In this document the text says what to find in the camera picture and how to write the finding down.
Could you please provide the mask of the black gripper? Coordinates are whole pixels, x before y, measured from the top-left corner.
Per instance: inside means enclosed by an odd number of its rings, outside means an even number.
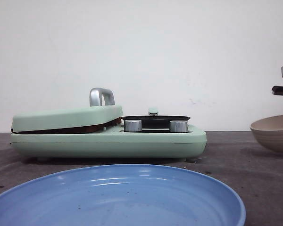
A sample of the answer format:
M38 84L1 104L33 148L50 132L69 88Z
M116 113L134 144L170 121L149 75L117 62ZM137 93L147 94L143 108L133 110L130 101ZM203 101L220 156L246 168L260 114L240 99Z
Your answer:
M273 86L272 87L272 94L283 96L283 86Z

